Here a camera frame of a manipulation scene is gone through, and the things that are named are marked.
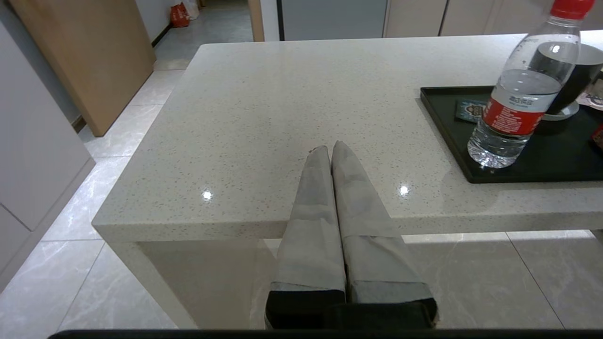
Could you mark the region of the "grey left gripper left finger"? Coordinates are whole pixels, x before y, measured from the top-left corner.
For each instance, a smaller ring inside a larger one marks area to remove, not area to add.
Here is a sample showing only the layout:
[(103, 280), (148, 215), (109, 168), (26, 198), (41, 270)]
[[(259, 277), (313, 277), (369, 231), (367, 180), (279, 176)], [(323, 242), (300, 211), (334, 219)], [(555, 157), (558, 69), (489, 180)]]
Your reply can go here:
[(316, 330), (346, 303), (346, 274), (327, 146), (310, 150), (265, 307), (272, 330)]

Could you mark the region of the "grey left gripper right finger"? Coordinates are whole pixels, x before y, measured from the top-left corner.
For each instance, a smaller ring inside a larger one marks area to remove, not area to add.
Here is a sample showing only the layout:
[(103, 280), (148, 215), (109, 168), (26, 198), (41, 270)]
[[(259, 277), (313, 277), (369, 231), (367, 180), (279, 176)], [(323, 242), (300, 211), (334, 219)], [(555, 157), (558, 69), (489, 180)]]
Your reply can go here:
[(333, 148), (333, 176), (339, 230), (353, 304), (413, 305), (427, 326), (439, 321), (439, 307), (416, 272), (398, 228), (356, 154), (343, 141)]

